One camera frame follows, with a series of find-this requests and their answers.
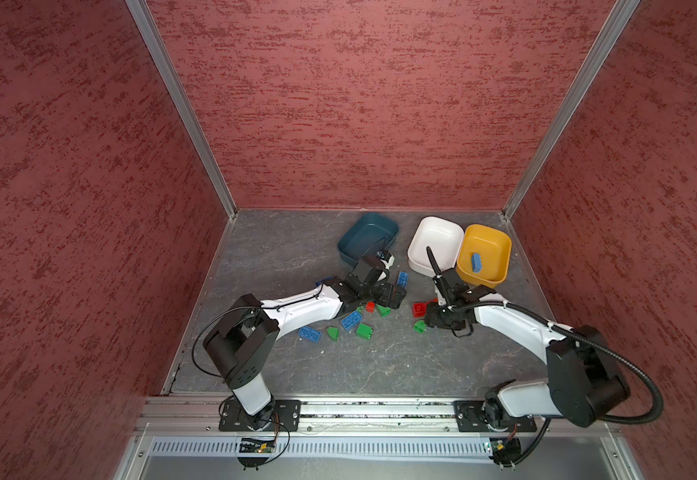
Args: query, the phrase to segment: red block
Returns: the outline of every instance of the red block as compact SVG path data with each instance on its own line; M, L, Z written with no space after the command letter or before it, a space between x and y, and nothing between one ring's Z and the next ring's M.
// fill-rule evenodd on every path
M426 316L426 302L413 303L412 304L412 317L420 318L421 316Z

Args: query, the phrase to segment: green block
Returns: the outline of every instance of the green block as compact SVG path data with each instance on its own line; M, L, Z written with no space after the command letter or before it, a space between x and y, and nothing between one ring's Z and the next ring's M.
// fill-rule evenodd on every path
M377 309L377 312L381 314L381 318L391 313L391 308L387 306L376 305L375 308Z
M370 328L370 326L364 325L363 323L360 323L356 329L356 335L360 336L365 340L370 340L370 337L372 336L372 328Z

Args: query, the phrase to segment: red wall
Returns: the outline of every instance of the red wall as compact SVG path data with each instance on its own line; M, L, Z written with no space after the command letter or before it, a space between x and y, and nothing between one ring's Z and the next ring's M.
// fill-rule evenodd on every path
M646 474L697 478L697 0L642 0L514 223L556 318L665 394L629 430Z
M612 0L151 0L242 207L503 207Z
M0 1L0 478L110 478L225 221L124 2Z

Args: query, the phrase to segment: textured red wall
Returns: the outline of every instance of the textured red wall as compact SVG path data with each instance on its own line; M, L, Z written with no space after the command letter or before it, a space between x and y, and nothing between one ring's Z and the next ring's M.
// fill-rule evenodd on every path
M612 0L151 0L244 207L503 207Z
M110 478L225 221L124 2L0 1L0 478Z
M629 430L648 476L697 478L697 0L642 0L514 223L557 319L665 394Z

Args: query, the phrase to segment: work surface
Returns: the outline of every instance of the work surface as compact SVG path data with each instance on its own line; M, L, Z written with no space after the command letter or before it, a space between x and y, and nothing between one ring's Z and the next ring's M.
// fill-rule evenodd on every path
M326 276L344 277L350 270L338 255L341 236L362 212L247 210L234 226L222 262L206 284L199 321L191 326L191 341L201 328L245 293L259 300L276 299L314 288ZM472 336L455 338L449 330L413 329L412 303L435 297L433 281L413 272L407 264L407 248L425 213L383 213L400 226L391 246L395 263L391 280L400 270L409 273L407 297L399 310L381 318L363 314L372 327L372 338L363 340L346 332L339 320L311 324L322 331L318 343L302 340L292 332L276 342L263 370L275 396L482 396L489 388L510 379L545 376L545 365L506 336L475 326ZM463 227L484 224L505 230L497 213L437 213ZM508 279L496 289L512 302L545 313L543 301L529 284L511 255ZM337 342L326 334L337 326ZM197 345L197 362L215 372L209 357ZM229 392L223 381L197 370L189 350L183 352L171 392Z

